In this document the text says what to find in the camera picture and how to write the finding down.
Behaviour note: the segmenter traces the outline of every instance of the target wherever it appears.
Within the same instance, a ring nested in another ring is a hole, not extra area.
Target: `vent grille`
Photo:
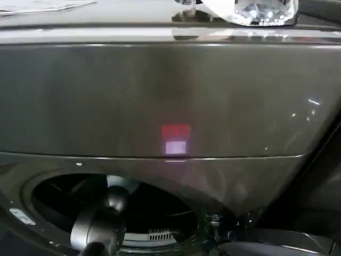
[[[169,229],[150,229],[148,231],[148,236],[150,241],[159,241],[159,240],[166,240],[172,239],[172,233]]]

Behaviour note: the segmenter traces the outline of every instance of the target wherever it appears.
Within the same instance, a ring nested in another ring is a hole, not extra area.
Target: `top panel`
[[[98,46],[0,48],[1,151],[299,155],[339,109],[338,47]]]

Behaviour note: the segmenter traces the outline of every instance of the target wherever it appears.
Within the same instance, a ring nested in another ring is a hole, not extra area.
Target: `paper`
[[[96,0],[0,0],[0,15],[61,11],[96,2]]]

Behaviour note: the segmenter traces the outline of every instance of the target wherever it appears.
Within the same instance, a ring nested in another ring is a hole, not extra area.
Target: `glass object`
[[[293,25],[298,0],[202,0],[220,18],[243,26]]]
[[[235,0],[227,21],[247,26],[280,26],[296,23],[298,0]]]

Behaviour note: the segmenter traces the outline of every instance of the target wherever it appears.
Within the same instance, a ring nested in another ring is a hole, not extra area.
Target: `curved panel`
[[[0,150],[298,155],[338,107],[333,46],[99,46],[0,48]]]
[[[121,175],[159,187],[202,205],[229,208],[236,216],[265,208],[295,174],[300,157],[221,159],[129,159],[45,157],[1,154],[0,187],[9,201],[21,202],[19,191],[56,175],[101,173]],[[24,193],[30,198],[31,193]]]

